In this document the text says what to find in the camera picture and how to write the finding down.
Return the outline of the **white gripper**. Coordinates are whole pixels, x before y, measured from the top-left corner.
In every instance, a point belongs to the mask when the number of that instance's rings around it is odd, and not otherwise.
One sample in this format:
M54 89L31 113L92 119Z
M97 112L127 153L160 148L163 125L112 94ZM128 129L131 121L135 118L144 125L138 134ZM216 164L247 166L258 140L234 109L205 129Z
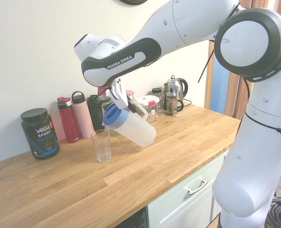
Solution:
M110 97L119 109L128 107L133 113L137 112L135 102L132 100L134 95L129 95L127 98L125 83L121 77L113 80L109 86Z

